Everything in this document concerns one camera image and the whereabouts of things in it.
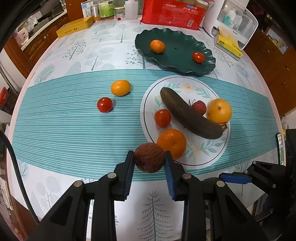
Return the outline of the white plastic bottle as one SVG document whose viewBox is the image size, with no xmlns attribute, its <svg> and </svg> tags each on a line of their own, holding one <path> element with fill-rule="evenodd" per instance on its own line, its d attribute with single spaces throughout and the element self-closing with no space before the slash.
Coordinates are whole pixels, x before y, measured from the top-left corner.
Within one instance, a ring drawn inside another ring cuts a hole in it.
<svg viewBox="0 0 296 241">
<path fill-rule="evenodd" d="M 127 20 L 137 19 L 138 2 L 136 0 L 125 1 L 125 18 Z"/>
</svg>

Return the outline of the white blue carton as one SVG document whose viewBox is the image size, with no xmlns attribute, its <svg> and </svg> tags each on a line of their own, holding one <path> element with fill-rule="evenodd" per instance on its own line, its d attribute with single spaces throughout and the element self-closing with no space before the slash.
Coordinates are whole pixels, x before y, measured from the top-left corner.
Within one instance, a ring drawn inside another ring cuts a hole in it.
<svg viewBox="0 0 296 241">
<path fill-rule="evenodd" d="M 81 3 L 81 9 L 83 17 L 86 18 L 88 16 L 92 16 L 91 6 L 93 5 L 93 1 L 84 1 Z"/>
</svg>

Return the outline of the large yellow orange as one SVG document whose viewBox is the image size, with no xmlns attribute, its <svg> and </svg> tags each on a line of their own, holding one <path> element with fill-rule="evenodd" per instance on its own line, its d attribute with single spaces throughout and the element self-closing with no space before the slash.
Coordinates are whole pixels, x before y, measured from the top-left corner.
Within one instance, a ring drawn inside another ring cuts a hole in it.
<svg viewBox="0 0 296 241">
<path fill-rule="evenodd" d="M 217 123 L 227 123 L 231 119 L 232 108 L 230 104 L 221 98 L 214 99 L 207 107 L 207 119 Z"/>
</svg>

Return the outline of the red lychee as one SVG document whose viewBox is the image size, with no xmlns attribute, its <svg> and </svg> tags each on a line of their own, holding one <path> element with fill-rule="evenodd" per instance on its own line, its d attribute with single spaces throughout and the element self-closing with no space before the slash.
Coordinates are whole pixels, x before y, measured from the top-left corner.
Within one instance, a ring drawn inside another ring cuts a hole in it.
<svg viewBox="0 0 296 241">
<path fill-rule="evenodd" d="M 200 115 L 204 115 L 207 111 L 206 104 L 201 100 L 194 102 L 191 107 Z"/>
</svg>

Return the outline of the brown wrinkled passion fruit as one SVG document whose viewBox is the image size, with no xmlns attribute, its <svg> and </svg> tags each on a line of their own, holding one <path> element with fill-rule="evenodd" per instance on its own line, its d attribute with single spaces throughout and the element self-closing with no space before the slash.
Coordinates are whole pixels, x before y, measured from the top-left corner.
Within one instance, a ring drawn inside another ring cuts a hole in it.
<svg viewBox="0 0 296 241">
<path fill-rule="evenodd" d="M 156 173 L 165 163 L 165 153 L 158 144 L 144 143 L 135 150 L 134 161 L 140 171 Z"/>
</svg>

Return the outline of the white floral placemat plate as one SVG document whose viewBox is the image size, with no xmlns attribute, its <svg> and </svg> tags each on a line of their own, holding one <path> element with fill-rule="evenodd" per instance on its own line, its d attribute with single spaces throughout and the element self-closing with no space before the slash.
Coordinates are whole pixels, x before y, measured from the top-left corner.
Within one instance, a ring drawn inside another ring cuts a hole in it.
<svg viewBox="0 0 296 241">
<path fill-rule="evenodd" d="M 163 131 L 174 128 L 182 132 L 187 141 L 186 150 L 183 156 L 177 159 L 178 163 L 188 169 L 201 169 L 214 164 L 227 148 L 230 122 L 227 122 L 227 129 L 223 135 L 215 140 L 195 135 L 182 126 L 174 116 L 171 116 L 171 122 L 166 128 L 160 128 L 154 121 L 154 114 L 159 109 L 166 109 L 160 96 L 163 87 L 173 89 L 190 105 L 198 100 L 209 105 L 214 99 L 219 98 L 211 87 L 198 78 L 171 75 L 157 80 L 146 90 L 140 105 L 140 123 L 147 141 L 156 143 Z"/>
</svg>

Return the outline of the dark green scalloped plate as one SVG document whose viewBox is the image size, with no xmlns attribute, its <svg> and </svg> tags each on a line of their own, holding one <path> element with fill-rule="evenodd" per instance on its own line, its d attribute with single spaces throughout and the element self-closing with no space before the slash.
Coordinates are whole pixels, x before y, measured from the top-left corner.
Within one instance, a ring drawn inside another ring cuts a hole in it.
<svg viewBox="0 0 296 241">
<path fill-rule="evenodd" d="M 155 39 L 165 44 L 165 51 L 162 54 L 150 50 L 150 42 Z M 201 76 L 212 72 L 216 67 L 216 58 L 212 51 L 194 36 L 181 31 L 172 31 L 168 28 L 144 30 L 136 35 L 135 47 L 147 60 L 155 61 L 165 68 L 174 68 L 180 73 Z M 193 61 L 194 52 L 201 52 L 205 56 L 205 61 L 201 64 Z"/>
</svg>

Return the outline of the small metal tin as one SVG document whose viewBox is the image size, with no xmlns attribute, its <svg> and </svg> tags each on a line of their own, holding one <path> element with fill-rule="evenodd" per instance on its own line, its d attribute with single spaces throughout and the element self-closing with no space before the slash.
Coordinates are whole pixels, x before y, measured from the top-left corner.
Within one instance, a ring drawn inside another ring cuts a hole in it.
<svg viewBox="0 0 296 241">
<path fill-rule="evenodd" d="M 91 7 L 91 13 L 93 16 L 93 21 L 97 22 L 100 20 L 100 15 L 99 15 L 99 4 L 93 4 Z"/>
</svg>

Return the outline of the yellow tissue pack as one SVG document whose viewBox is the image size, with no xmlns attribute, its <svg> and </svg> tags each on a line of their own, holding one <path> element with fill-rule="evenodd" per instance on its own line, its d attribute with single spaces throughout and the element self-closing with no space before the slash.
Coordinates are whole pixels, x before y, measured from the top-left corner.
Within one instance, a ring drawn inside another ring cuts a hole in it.
<svg viewBox="0 0 296 241">
<path fill-rule="evenodd" d="M 242 51 L 238 46 L 236 37 L 223 26 L 219 26 L 218 34 L 215 37 L 215 46 L 237 61 L 243 57 Z"/>
</svg>

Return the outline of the overripe dark banana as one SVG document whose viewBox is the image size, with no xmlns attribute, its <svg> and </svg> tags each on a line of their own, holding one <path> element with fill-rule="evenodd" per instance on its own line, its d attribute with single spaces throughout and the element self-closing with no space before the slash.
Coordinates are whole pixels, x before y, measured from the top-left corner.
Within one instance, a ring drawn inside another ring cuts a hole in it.
<svg viewBox="0 0 296 241">
<path fill-rule="evenodd" d="M 203 117 L 171 88 L 163 87 L 160 96 L 171 114 L 186 129 L 200 137 L 208 140 L 219 139 L 228 128 L 227 125 L 219 125 Z"/>
</svg>

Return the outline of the red cherry tomato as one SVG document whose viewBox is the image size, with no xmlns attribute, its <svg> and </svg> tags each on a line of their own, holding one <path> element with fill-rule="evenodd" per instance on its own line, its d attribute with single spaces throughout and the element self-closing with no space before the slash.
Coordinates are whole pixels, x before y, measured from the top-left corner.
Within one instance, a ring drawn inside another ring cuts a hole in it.
<svg viewBox="0 0 296 241">
<path fill-rule="evenodd" d="M 108 113 L 113 108 L 112 100 L 109 97 L 102 97 L 97 102 L 97 108 L 101 113 Z"/>
<path fill-rule="evenodd" d="M 192 59 L 196 63 L 201 64 L 201 63 L 203 63 L 205 61 L 205 56 L 201 52 L 194 52 L 192 54 Z"/>
</svg>

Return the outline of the wooden cabinet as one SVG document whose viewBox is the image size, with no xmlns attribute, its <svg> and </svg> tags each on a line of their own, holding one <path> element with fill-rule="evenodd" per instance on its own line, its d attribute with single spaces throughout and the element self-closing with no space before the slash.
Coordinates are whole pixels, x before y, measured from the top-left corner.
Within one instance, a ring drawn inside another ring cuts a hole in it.
<svg viewBox="0 0 296 241">
<path fill-rule="evenodd" d="M 21 9 L 18 24 L 4 51 L 24 78 L 58 38 L 60 27 L 69 23 L 67 4 L 70 3 L 72 1 L 27 1 Z"/>
</svg>

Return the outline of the patterned tree tablecloth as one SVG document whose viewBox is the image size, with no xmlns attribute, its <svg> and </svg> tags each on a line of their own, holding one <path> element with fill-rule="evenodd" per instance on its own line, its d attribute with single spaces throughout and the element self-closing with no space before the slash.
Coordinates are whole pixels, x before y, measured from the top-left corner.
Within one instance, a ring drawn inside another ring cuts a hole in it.
<svg viewBox="0 0 296 241">
<path fill-rule="evenodd" d="M 242 172 L 256 159 L 277 162 L 280 117 L 252 61 L 247 56 L 234 60 L 203 30 L 167 28 L 202 41 L 216 58 L 214 71 L 183 75 L 146 60 L 134 40 L 152 26 L 139 20 L 97 22 L 56 40 L 35 65 L 18 98 L 9 138 L 39 218 L 74 181 L 99 179 L 123 162 L 129 150 L 148 142 L 140 123 L 142 98 L 154 82 L 171 75 L 198 78 L 232 108 L 223 155 L 208 167 L 185 168 L 187 172 L 206 179 Z M 122 79 L 130 83 L 130 92 L 115 96 L 111 85 Z M 112 100 L 108 113 L 97 108 L 102 97 Z"/>
</svg>

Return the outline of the red paper cup package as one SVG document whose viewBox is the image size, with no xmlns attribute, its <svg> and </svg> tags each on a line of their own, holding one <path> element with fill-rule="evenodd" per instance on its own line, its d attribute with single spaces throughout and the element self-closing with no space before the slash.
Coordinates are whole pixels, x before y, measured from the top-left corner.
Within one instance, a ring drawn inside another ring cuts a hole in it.
<svg viewBox="0 0 296 241">
<path fill-rule="evenodd" d="M 144 2 L 141 22 L 197 30 L 206 11 L 183 1 L 150 0 Z"/>
</svg>

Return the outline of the red cherry tomato on table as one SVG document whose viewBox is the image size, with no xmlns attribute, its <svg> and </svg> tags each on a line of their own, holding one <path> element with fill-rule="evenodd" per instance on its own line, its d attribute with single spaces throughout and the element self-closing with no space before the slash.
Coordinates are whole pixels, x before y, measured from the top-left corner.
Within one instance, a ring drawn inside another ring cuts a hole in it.
<svg viewBox="0 0 296 241">
<path fill-rule="evenodd" d="M 112 100 L 109 97 L 102 97 L 97 102 L 97 108 L 101 113 L 108 113 L 113 108 Z"/>
</svg>

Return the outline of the white cosmetics storage box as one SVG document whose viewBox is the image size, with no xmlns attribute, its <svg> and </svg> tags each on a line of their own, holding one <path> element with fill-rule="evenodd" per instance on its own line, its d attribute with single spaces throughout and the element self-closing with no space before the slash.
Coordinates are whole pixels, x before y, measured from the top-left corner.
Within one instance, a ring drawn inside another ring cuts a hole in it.
<svg viewBox="0 0 296 241">
<path fill-rule="evenodd" d="M 231 32 L 241 50 L 245 48 L 258 27 L 255 16 L 246 8 L 248 1 L 216 0 L 209 4 L 203 19 L 204 30 L 213 38 L 219 27 Z"/>
</svg>

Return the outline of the yellow kumquat on table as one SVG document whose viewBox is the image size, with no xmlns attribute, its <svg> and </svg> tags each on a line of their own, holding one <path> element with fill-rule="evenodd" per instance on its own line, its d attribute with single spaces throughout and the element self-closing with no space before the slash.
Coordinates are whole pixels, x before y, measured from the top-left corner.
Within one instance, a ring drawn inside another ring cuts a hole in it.
<svg viewBox="0 0 296 241">
<path fill-rule="evenodd" d="M 116 80 L 111 85 L 111 92 L 115 96 L 124 96 L 130 92 L 131 85 L 127 80 Z"/>
</svg>

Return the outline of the small glass jar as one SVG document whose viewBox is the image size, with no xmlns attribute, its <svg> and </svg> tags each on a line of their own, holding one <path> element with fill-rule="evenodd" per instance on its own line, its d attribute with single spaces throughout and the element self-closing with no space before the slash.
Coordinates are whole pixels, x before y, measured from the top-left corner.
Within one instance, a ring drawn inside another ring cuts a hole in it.
<svg viewBox="0 0 296 241">
<path fill-rule="evenodd" d="M 125 17 L 125 8 L 123 6 L 118 6 L 114 8 L 114 17 L 118 21 Z"/>
</svg>

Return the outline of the green label glass bottle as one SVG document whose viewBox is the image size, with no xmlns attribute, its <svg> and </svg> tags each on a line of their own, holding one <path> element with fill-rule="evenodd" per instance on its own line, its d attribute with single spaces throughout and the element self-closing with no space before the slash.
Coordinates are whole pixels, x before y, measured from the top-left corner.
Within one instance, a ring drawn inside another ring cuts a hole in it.
<svg viewBox="0 0 296 241">
<path fill-rule="evenodd" d="M 99 4 L 99 15 L 102 20 L 114 18 L 113 0 L 101 0 Z"/>
</svg>

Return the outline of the small orange mandarin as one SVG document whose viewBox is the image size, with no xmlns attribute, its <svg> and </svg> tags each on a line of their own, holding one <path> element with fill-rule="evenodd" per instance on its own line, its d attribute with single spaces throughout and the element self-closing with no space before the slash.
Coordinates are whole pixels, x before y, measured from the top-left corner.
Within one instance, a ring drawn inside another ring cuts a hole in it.
<svg viewBox="0 0 296 241">
<path fill-rule="evenodd" d="M 165 44 L 160 40 L 152 40 L 150 42 L 150 50 L 157 54 L 162 54 L 165 51 Z"/>
</svg>

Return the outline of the yellow flat box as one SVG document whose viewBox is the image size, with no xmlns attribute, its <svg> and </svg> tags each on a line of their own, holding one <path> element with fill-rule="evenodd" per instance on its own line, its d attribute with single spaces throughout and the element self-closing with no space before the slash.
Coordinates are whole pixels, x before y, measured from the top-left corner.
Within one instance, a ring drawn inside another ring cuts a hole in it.
<svg viewBox="0 0 296 241">
<path fill-rule="evenodd" d="M 66 23 L 56 31 L 58 38 L 65 37 L 72 33 L 88 29 L 93 24 L 93 16 L 80 18 L 69 23 Z"/>
</svg>

